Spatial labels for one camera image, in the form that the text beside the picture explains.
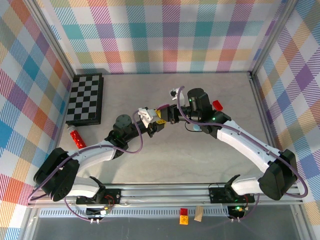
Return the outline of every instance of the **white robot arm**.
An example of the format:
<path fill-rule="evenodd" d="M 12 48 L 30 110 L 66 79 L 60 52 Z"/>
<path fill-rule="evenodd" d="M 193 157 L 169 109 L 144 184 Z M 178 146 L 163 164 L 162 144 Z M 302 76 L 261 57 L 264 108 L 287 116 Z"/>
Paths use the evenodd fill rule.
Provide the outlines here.
<path fill-rule="evenodd" d="M 177 99 L 177 92 L 177 89 L 173 89 L 170 92 L 172 99 Z M 190 106 L 184 106 L 184 98 L 179 99 L 183 114 L 193 122 L 223 124 L 222 126 L 201 125 L 200 127 L 205 134 L 209 134 L 238 150 L 261 171 L 261 174 L 255 176 L 234 176 L 225 184 L 226 196 L 234 200 L 246 194 L 264 193 L 271 199 L 279 200 L 297 180 L 297 176 L 287 166 L 279 162 L 275 156 L 281 157 L 293 168 L 297 169 L 295 155 L 289 150 L 281 152 L 279 149 L 261 142 L 245 132 L 228 115 L 214 110 L 208 95 L 203 89 L 191 89 L 187 95 Z M 165 122 L 176 124 L 186 121 L 176 104 L 165 106 L 161 110 L 139 108 L 138 114 L 140 121 L 137 122 L 137 126 L 141 134 L 148 133 L 150 137 L 161 131 Z M 239 132 L 230 130 L 228 126 L 237 129 Z M 263 148 L 260 148 L 240 133 L 245 133 L 246 136 L 254 139 Z M 138 136 L 137 128 L 132 123 L 131 118 L 125 114 L 120 115 L 116 119 L 113 130 L 108 137 L 96 144 L 96 146 L 100 147 L 92 149 L 92 146 L 89 146 L 87 150 L 74 156 L 42 187 L 43 191 L 53 201 L 59 201 L 65 196 L 84 196 L 99 203 L 106 195 L 103 184 L 94 177 L 77 177 L 77 173 L 97 163 L 120 157 L 123 152 L 112 148 L 112 146 L 126 150 L 128 149 L 128 142 Z M 68 156 L 74 155 L 74 153 L 75 151 L 66 152 L 61 148 L 53 150 L 35 174 L 34 181 L 40 185 L 57 165 Z"/>

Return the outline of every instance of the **chessboard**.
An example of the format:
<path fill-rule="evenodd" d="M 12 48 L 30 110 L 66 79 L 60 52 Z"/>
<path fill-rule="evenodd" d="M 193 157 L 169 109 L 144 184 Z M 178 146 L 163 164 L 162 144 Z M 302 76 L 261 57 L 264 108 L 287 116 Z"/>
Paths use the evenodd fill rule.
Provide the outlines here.
<path fill-rule="evenodd" d="M 103 88 L 104 78 L 101 73 L 76 75 L 71 85 L 66 124 L 100 124 Z"/>

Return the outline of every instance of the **metal bracket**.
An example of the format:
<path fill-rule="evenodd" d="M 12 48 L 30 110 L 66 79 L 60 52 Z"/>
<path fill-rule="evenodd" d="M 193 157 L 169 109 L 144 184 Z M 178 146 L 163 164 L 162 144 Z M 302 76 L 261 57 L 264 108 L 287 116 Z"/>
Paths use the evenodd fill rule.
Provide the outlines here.
<path fill-rule="evenodd" d="M 138 110 L 138 115 L 140 116 L 145 128 L 148 128 L 149 123 L 160 120 L 156 111 L 153 109 L 139 108 Z"/>
<path fill-rule="evenodd" d="M 210 187 L 209 188 L 209 197 L 211 204 L 245 204 L 247 203 L 244 196 L 235 197 L 234 201 L 229 199 L 226 195 L 225 187 Z M 248 203 L 254 203 L 255 197 L 250 194 L 246 194 L 248 198 Z"/>
<path fill-rule="evenodd" d="M 179 91 L 179 88 L 173 88 L 173 89 L 171 89 L 171 91 L 170 91 L 170 96 L 171 96 L 171 99 L 174 101 L 174 100 L 177 100 L 177 98 L 178 98 L 178 91 Z M 185 103 L 185 96 L 184 96 L 184 94 L 182 93 L 182 91 L 181 91 L 181 93 L 180 93 L 180 105 L 181 106 L 185 106 L 186 105 L 186 103 Z"/>
<path fill-rule="evenodd" d="M 78 196 L 76 198 L 75 203 L 77 205 L 96 205 L 96 204 L 108 205 L 110 199 L 113 199 L 115 205 L 120 204 L 121 189 L 117 189 L 117 188 L 104 189 L 103 195 L 104 195 L 104 197 L 102 197 L 99 202 L 96 202 L 93 198 L 89 198 L 89 197 L 85 197 L 85 196 Z"/>

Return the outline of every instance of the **metal frame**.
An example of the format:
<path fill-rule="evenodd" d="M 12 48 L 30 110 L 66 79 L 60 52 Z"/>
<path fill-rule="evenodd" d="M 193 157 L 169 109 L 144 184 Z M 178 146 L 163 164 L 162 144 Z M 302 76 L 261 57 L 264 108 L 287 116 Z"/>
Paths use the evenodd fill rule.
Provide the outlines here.
<path fill-rule="evenodd" d="M 256 102 L 256 106 L 258 108 L 258 112 L 259 112 L 259 115 L 260 115 L 260 118 L 262 121 L 263 129 L 264 129 L 268 144 L 270 146 L 275 147 L 276 142 L 275 142 L 275 139 L 273 138 L 271 126 L 270 126 L 270 123 L 267 119 L 266 111 L 264 110 L 262 98 L 259 94 L 259 88 L 258 88 L 257 82 L 256 82 L 256 75 L 253 75 L 248 72 L 248 79 L 249 79 L 249 82 L 251 85 L 253 96 L 254 96 L 254 99 Z M 298 234 L 299 234 L 301 240 L 315 240 L 317 238 L 316 238 L 315 233 L 312 229 L 312 225 L 306 215 L 306 209 L 303 205 L 302 200 L 301 200 L 301 203 L 302 204 L 291 204 L 290 205 Z"/>
<path fill-rule="evenodd" d="M 23 0 L 29 11 L 31 12 L 35 22 L 38 24 L 41 32 L 43 33 L 44 37 L 48 41 L 50 47 L 52 48 L 53 52 L 55 53 L 57 59 L 60 61 L 62 67 L 64 68 L 66 74 L 70 79 L 73 79 L 75 72 L 72 68 L 71 64 L 68 61 L 67 56 L 65 55 L 64 51 L 62 50 L 58 40 L 54 32 L 52 31 L 50 25 L 48 24 L 43 12 L 41 11 L 38 3 L 36 0 Z"/>
<path fill-rule="evenodd" d="M 271 33 L 269 35 L 269 38 L 263 47 L 258 59 L 255 62 L 255 65 L 252 70 L 252 75 L 256 75 L 259 69 L 262 67 L 264 62 L 266 61 L 268 54 L 270 53 L 272 47 L 274 46 L 275 42 L 277 41 L 279 35 L 281 34 L 282 30 L 285 27 L 286 22 L 288 21 L 288 18 L 290 17 L 291 13 L 295 9 L 295 6 L 297 4 L 298 0 L 288 0 L 283 7 L 283 11 L 278 19 L 278 21 L 275 23 L 275 26 L 271 30 Z"/>
<path fill-rule="evenodd" d="M 39 208 L 27 208 L 21 224 L 18 240 L 32 240 L 39 220 Z"/>
<path fill-rule="evenodd" d="M 224 183 L 149 183 L 149 184 L 106 184 L 107 189 L 121 189 L 121 199 L 119 206 L 128 208 L 143 207 L 194 207 L 194 206 L 237 206 L 237 203 L 210 203 L 209 185 L 211 188 L 222 188 Z M 299 194 L 298 187 L 292 186 L 288 193 Z M 35 197 L 44 194 L 38 191 Z M 67 202 L 76 205 L 75 197 L 67 197 Z M 264 194 L 260 195 L 261 205 L 296 205 L 302 204 L 300 198 L 292 198 L 284 195 L 281 200 L 275 201 Z M 77 207 L 87 207 L 87 205 L 76 205 Z M 89 205 L 91 208 L 102 208 L 101 204 Z M 52 202 L 45 196 L 36 202 L 28 204 L 30 208 L 62 208 L 65 207 L 63 200 Z"/>
<path fill-rule="evenodd" d="M 187 207 L 188 216 L 193 217 L 196 214 L 196 207 Z M 114 217 L 130 217 L 130 218 L 144 218 L 144 219 L 158 219 L 158 218 L 179 218 L 180 207 L 116 207 L 112 209 L 107 218 Z M 77 214 L 85 215 L 86 209 L 84 207 L 77 207 L 75 210 Z M 95 217 L 102 217 L 104 215 L 95 214 Z M 227 206 L 205 206 L 203 207 L 204 217 L 228 217 L 229 210 Z M 74 214 L 65 207 L 63 208 L 41 208 L 39 218 L 73 218 Z"/>

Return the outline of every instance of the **plaid wall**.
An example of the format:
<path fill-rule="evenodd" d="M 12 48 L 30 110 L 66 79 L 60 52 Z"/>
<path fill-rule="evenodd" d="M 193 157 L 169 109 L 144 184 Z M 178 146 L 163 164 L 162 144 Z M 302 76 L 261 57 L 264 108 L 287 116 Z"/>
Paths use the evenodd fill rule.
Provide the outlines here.
<path fill-rule="evenodd" d="M 266 45 L 266 43 L 267 43 L 267 41 L 269 39 L 270 33 L 272 32 L 272 30 L 275 27 L 279 17 L 282 14 L 282 11 L 285 8 L 286 2 L 287 2 L 287 0 L 282 0 L 280 5 L 279 5 L 279 7 L 278 7 L 278 9 L 276 10 L 275 15 L 273 16 L 273 19 L 272 19 L 268 29 L 266 30 L 266 32 L 265 32 L 265 34 L 263 36 L 262 41 L 260 42 L 260 45 L 259 45 L 257 51 L 255 52 L 255 55 L 253 57 L 253 61 L 251 62 L 248 71 L 252 71 L 254 69 L 255 64 L 256 64 L 256 62 L 258 60 L 258 57 L 260 56 L 262 49 L 265 47 L 265 45 Z"/>
<path fill-rule="evenodd" d="M 23 0 L 0 0 L 0 240 L 17 239 L 33 176 L 55 147 L 70 86 Z"/>
<path fill-rule="evenodd" d="M 258 72 L 260 94 L 281 149 L 296 153 L 311 193 L 305 207 L 320 239 L 320 1 L 299 0 Z"/>
<path fill-rule="evenodd" d="M 111 74 L 248 71 L 280 3 L 38 0 L 73 68 Z"/>

